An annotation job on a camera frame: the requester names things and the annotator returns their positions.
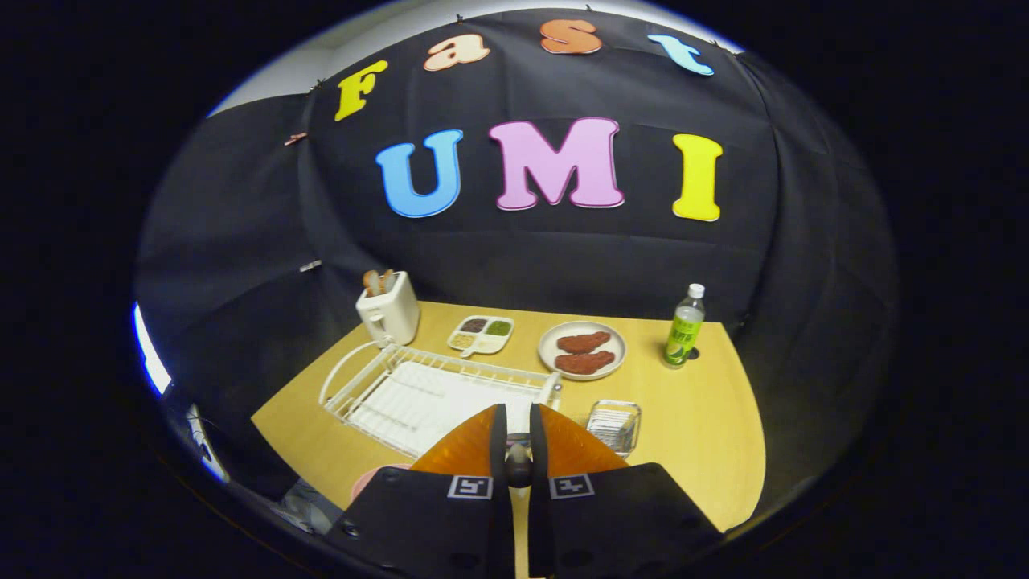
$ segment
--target wooden table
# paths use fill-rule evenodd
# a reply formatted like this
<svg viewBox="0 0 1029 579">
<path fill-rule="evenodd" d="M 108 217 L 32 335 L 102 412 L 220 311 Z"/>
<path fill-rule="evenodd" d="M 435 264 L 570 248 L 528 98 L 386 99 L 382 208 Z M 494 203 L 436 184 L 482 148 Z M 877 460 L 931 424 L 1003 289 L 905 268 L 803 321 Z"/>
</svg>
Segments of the wooden table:
<svg viewBox="0 0 1029 579">
<path fill-rule="evenodd" d="M 750 383 L 720 324 L 705 323 L 697 338 L 701 357 L 671 370 L 660 360 L 669 321 L 582 317 L 420 302 L 422 315 L 411 348 L 459 358 L 447 346 L 454 327 L 473 315 L 514 320 L 510 341 L 495 355 L 470 360 L 512 369 L 549 372 L 536 354 L 544 332 L 565 322 L 587 320 L 622 334 L 627 354 L 622 367 L 598 381 L 563 379 L 560 412 L 586 425 L 601 399 L 638 404 L 643 412 L 631 465 L 660 463 L 712 523 L 724 531 L 747 520 L 765 480 L 765 435 Z M 290 381 L 253 415 L 272 447 L 300 477 L 339 507 L 350 505 L 354 482 L 385 465 L 413 461 L 361 434 L 317 404 L 322 383 L 341 358 L 369 341 L 363 326 L 330 348 Z M 365 349 L 347 364 L 351 373 L 379 350 Z M 340 375 L 333 384 L 349 376 Z M 526 577 L 525 524 L 528 498 L 512 492 L 518 576 Z"/>
</svg>

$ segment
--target steak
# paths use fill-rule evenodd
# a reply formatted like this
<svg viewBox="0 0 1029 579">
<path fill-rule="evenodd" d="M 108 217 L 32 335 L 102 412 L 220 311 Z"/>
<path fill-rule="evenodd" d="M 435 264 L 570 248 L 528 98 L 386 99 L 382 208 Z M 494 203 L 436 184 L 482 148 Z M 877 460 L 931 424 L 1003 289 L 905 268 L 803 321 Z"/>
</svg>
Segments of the steak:
<svg viewBox="0 0 1029 579">
<path fill-rule="evenodd" d="M 558 348 L 568 354 L 590 354 L 597 347 L 610 339 L 611 334 L 608 332 L 595 332 L 593 334 L 579 334 L 578 336 L 565 336 L 564 338 L 558 338 Z"/>
<path fill-rule="evenodd" d="M 601 351 L 596 354 L 566 354 L 559 356 L 554 365 L 560 370 L 572 374 L 593 374 L 597 370 L 614 362 L 614 355 Z"/>
</svg>

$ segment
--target black fabric backdrop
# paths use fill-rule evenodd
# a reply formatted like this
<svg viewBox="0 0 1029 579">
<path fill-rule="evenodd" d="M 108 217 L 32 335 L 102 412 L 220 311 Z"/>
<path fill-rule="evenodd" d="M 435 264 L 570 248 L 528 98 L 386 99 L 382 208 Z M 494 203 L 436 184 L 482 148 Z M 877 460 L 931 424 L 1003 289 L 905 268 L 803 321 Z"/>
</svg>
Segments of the black fabric backdrop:
<svg viewBox="0 0 1029 579">
<path fill-rule="evenodd" d="M 555 19 L 588 20 L 603 47 L 546 52 L 539 27 Z M 488 57 L 422 68 L 429 47 L 468 33 L 482 35 Z M 699 48 L 715 74 L 682 69 L 648 34 Z M 364 108 L 334 121 L 339 81 L 378 60 L 389 68 Z M 583 116 L 619 124 L 625 204 L 589 209 L 566 194 L 555 206 L 498 209 L 502 157 L 489 129 L 529 120 L 557 147 Z M 394 213 L 376 154 L 414 143 L 412 179 L 428 192 L 436 177 L 422 141 L 447 129 L 464 133 L 457 201 L 421 219 Z M 283 146 L 301 131 L 308 138 Z M 723 148 L 714 222 L 671 211 L 679 133 Z M 322 265 L 299 270 L 315 259 Z M 353 303 L 368 268 L 407 270 L 425 300 L 648 319 L 670 318 L 688 283 L 704 283 L 708 320 L 734 337 L 761 411 L 761 509 L 857 435 L 891 350 L 894 263 L 859 155 L 766 63 L 643 21 L 533 9 L 419 34 L 308 95 L 202 122 L 154 195 L 137 293 L 176 388 L 219 425 L 221 455 L 257 473 L 238 479 L 276 496 L 295 475 L 249 417 L 358 324 Z"/>
</svg>

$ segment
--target plastic bottle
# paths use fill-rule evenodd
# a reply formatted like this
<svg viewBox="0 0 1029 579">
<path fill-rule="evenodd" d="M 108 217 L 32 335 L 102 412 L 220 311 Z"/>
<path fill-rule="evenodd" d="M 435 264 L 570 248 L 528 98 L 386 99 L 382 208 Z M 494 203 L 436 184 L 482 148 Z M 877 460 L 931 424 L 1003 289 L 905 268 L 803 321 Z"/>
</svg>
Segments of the plastic bottle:
<svg viewBox="0 0 1029 579">
<path fill-rule="evenodd" d="M 675 319 L 672 320 L 672 331 L 668 334 L 668 343 L 662 360 L 669 368 L 685 366 L 689 352 L 694 350 L 697 334 L 704 322 L 704 286 L 700 283 L 689 284 L 689 293 L 685 300 L 675 306 Z"/>
</svg>

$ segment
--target light blue letter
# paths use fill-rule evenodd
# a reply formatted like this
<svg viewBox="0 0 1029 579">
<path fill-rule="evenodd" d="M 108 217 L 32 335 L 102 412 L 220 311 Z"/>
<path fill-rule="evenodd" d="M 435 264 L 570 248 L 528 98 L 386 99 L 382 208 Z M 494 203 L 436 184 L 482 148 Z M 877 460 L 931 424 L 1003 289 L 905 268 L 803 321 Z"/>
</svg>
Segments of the light blue letter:
<svg viewBox="0 0 1029 579">
<path fill-rule="evenodd" d="M 439 131 L 425 137 L 425 146 L 432 149 L 436 159 L 436 189 L 428 194 L 415 191 L 411 182 L 411 153 L 415 145 L 400 143 L 384 148 L 376 155 L 376 162 L 383 168 L 386 201 L 393 211 L 404 217 L 428 217 L 446 211 L 461 192 L 461 173 L 457 166 L 457 142 L 464 133 L 457 129 Z"/>
<path fill-rule="evenodd" d="M 682 68 L 696 72 L 697 74 L 703 74 L 704 76 L 711 76 L 714 74 L 714 69 L 706 64 L 701 64 L 694 59 L 694 55 L 698 57 L 701 51 L 693 46 L 687 46 L 683 44 L 678 38 L 674 36 L 669 36 L 667 34 L 651 34 L 647 36 L 650 40 L 661 44 L 668 56 L 675 61 L 675 64 L 681 66 Z"/>
</svg>

